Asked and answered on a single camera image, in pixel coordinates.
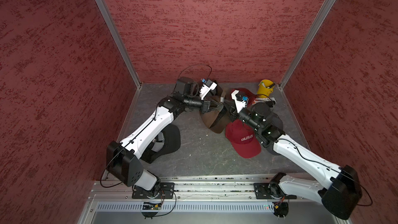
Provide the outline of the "dark grey baseball cap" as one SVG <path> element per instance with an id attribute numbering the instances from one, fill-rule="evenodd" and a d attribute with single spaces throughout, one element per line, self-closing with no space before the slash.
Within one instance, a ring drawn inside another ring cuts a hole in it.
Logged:
<path id="1" fill-rule="evenodd" d="M 264 147 L 272 155 L 278 156 L 279 154 L 274 151 L 274 144 L 277 143 L 278 139 L 285 134 L 284 124 L 277 114 L 271 113 L 263 124 L 261 131 Z"/>

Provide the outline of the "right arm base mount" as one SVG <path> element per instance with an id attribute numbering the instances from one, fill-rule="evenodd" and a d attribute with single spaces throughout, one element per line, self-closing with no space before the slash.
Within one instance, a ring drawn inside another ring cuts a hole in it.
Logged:
<path id="1" fill-rule="evenodd" d="M 297 196 L 283 193 L 274 183 L 254 183 L 254 192 L 257 200 L 295 200 Z"/>

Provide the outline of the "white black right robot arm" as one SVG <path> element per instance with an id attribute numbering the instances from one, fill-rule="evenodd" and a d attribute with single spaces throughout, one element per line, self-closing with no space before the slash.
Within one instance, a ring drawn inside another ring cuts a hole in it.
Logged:
<path id="1" fill-rule="evenodd" d="M 322 204 L 335 217 L 348 220 L 362 198 L 358 173 L 350 166 L 340 167 L 303 147 L 284 131 L 284 124 L 266 103 L 247 108 L 241 102 L 224 102 L 233 120 L 240 120 L 254 131 L 260 145 L 298 165 L 313 180 L 277 173 L 268 184 L 274 199 L 287 196 L 305 198 Z"/>

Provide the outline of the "black baseball cap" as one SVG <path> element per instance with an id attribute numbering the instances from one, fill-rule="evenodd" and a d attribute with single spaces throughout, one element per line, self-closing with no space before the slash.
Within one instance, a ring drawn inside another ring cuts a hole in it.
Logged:
<path id="1" fill-rule="evenodd" d="M 150 142 L 141 159 L 151 164 L 160 156 L 178 151 L 180 146 L 180 130 L 176 125 L 169 124 Z"/>

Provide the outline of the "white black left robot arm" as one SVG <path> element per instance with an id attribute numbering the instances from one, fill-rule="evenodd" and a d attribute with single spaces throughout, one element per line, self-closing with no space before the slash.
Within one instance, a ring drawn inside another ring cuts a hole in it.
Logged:
<path id="1" fill-rule="evenodd" d="M 143 168 L 140 158 L 160 133 L 166 137 L 178 135 L 178 130 L 171 131 L 172 122 L 186 109 L 199 110 L 202 114 L 221 110 L 223 105 L 208 97 L 216 88 L 217 84 L 210 79 L 202 79 L 199 86 L 190 78 L 179 78 L 172 94 L 160 100 L 138 129 L 119 143 L 107 146 L 105 170 L 128 187 L 157 190 L 159 179 Z"/>

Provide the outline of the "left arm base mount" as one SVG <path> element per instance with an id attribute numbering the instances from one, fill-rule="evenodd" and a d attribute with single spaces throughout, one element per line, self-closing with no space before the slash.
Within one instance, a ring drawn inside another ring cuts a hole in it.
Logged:
<path id="1" fill-rule="evenodd" d="M 132 199 L 165 200 L 174 198 L 175 183 L 156 183 L 151 190 L 133 186 Z"/>

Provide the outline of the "red baseball cap front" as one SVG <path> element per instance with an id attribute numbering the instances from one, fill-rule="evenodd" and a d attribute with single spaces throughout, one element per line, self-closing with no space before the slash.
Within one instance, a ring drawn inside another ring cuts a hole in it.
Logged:
<path id="1" fill-rule="evenodd" d="M 254 130 L 236 119 L 226 126 L 226 138 L 239 156 L 250 159 L 260 154 L 262 148 L 255 137 Z"/>

